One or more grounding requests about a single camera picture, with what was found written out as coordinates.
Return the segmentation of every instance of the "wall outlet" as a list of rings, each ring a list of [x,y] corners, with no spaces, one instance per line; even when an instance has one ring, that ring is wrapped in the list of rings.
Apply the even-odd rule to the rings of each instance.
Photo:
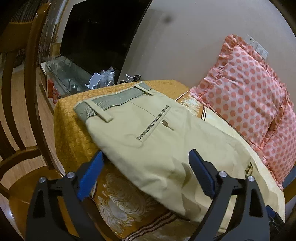
[[[258,47],[258,42],[253,39],[250,35],[247,34],[247,36],[245,37],[244,41],[248,44],[251,45],[254,49],[257,49]]]
[[[264,60],[266,60],[267,55],[269,54],[266,49],[261,46],[261,44],[258,44],[256,52],[260,54]]]

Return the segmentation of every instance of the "silver bolt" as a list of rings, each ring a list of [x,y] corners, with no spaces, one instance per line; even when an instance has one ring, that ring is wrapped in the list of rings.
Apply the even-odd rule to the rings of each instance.
[[[254,181],[255,181],[255,178],[254,178],[253,176],[248,176],[248,180],[249,180],[250,182],[254,182]]]
[[[73,173],[73,172],[67,173],[67,178],[73,178],[74,176],[75,176],[75,173]]]
[[[46,177],[41,177],[41,178],[39,178],[39,182],[40,183],[43,183],[43,182],[45,182],[46,181]]]
[[[219,176],[220,177],[227,177],[227,173],[225,171],[220,171]]]

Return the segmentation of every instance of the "waistband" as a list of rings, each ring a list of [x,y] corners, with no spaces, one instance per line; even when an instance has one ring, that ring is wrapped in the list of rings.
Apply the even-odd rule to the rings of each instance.
[[[84,123],[89,117],[95,115],[99,115],[104,119],[104,121],[110,122],[112,117],[104,112],[105,110],[113,106],[120,106],[131,99],[141,96],[144,93],[153,95],[153,93],[149,91],[151,89],[152,88],[150,86],[141,81],[140,83],[135,84],[133,87],[127,88],[125,90],[79,102],[74,107],[74,111]]]

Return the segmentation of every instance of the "belt loop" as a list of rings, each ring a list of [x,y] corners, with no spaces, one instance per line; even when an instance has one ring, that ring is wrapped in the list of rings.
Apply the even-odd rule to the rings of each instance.
[[[139,90],[141,90],[141,91],[143,91],[143,92],[145,92],[145,93],[147,93],[147,94],[149,94],[149,95],[154,95],[152,92],[150,92],[150,91],[144,89],[143,87],[141,87],[141,86],[139,85],[139,84],[141,84],[141,83],[142,83],[142,81],[141,81],[140,83],[135,84],[134,87],[138,88]]]
[[[87,103],[89,107],[92,108],[106,123],[113,120],[111,115],[109,115],[101,107],[97,106],[91,99],[84,100],[84,102]]]

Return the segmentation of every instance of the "gray striped waistband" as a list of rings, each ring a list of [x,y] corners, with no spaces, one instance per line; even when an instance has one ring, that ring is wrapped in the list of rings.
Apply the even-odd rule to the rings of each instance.
[[[145,90],[149,91],[151,89],[152,88],[146,85],[144,82],[140,82],[138,84],[135,84],[133,87],[125,89],[123,91],[91,98],[91,101],[102,110],[107,110],[110,107],[122,105],[131,99],[139,97],[145,93]],[[74,111],[84,123],[89,117],[98,114],[97,111],[91,108],[84,101],[77,103],[74,107]]]

